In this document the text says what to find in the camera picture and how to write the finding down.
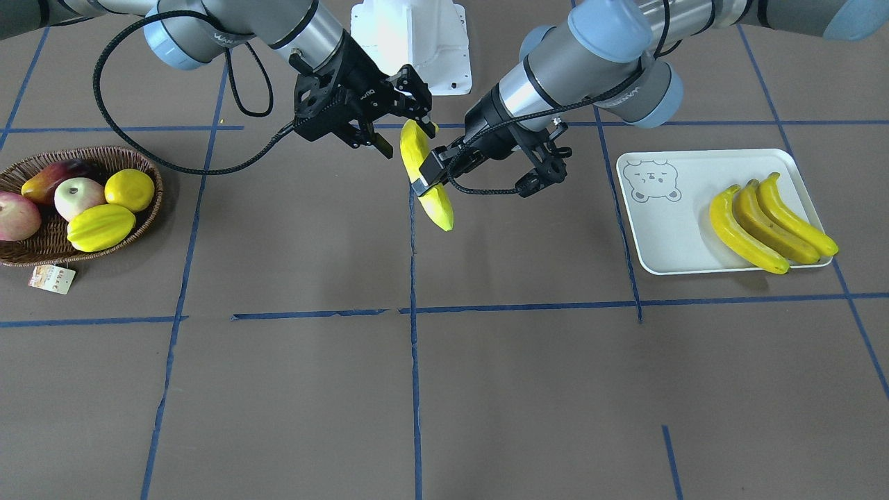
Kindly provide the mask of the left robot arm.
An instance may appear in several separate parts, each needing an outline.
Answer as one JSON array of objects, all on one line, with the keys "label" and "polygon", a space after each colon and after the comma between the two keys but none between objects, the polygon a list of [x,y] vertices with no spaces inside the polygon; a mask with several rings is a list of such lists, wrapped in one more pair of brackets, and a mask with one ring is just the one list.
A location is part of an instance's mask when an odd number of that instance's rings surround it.
[{"label": "left robot arm", "polygon": [[596,106],[631,126],[660,126],[683,98],[665,55],[693,35],[746,24],[857,41],[886,24],[887,13],[886,1],[582,1],[564,22],[527,35],[520,62],[467,111],[463,136],[423,158],[413,191],[424,196],[514,151],[531,170],[511,195],[562,183],[570,150],[556,146],[564,126],[549,132],[551,121]]}]

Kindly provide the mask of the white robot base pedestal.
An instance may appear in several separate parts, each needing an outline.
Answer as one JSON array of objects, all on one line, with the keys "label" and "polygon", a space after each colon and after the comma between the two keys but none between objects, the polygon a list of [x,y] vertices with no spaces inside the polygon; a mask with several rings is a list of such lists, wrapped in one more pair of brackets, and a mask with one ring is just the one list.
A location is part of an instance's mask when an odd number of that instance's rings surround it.
[{"label": "white robot base pedestal", "polygon": [[434,96],[472,88],[466,10],[453,1],[364,1],[350,12],[350,33],[384,73],[410,64]]}]

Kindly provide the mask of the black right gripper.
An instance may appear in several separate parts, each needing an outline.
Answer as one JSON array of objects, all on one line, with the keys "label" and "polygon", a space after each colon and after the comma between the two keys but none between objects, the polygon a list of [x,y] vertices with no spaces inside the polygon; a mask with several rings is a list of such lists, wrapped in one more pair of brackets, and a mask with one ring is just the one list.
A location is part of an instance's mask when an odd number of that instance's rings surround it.
[{"label": "black right gripper", "polygon": [[299,73],[292,127],[309,142],[333,134],[353,149],[374,147],[392,159],[393,146],[374,130],[374,121],[388,111],[413,120],[426,136],[436,136],[428,83],[410,64],[388,78],[348,32],[318,69],[311,69],[297,49],[292,66]]}]

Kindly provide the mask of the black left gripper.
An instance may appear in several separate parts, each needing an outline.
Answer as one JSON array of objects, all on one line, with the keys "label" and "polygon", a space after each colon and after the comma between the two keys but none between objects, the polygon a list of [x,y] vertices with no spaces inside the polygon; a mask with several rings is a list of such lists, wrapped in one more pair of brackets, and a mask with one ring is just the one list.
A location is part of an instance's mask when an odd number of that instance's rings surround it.
[{"label": "black left gripper", "polygon": [[[422,197],[444,180],[467,195],[529,197],[567,177],[565,159],[572,155],[572,150],[555,143],[556,136],[566,129],[558,126],[556,134],[546,128],[528,130],[520,119],[511,116],[501,86],[495,85],[467,112],[465,134],[454,140],[451,148],[435,147],[429,151],[426,147],[414,147],[410,151],[410,188]],[[514,151],[523,152],[531,168],[511,189],[470,189],[458,183],[460,175],[487,160],[504,160]]]}]

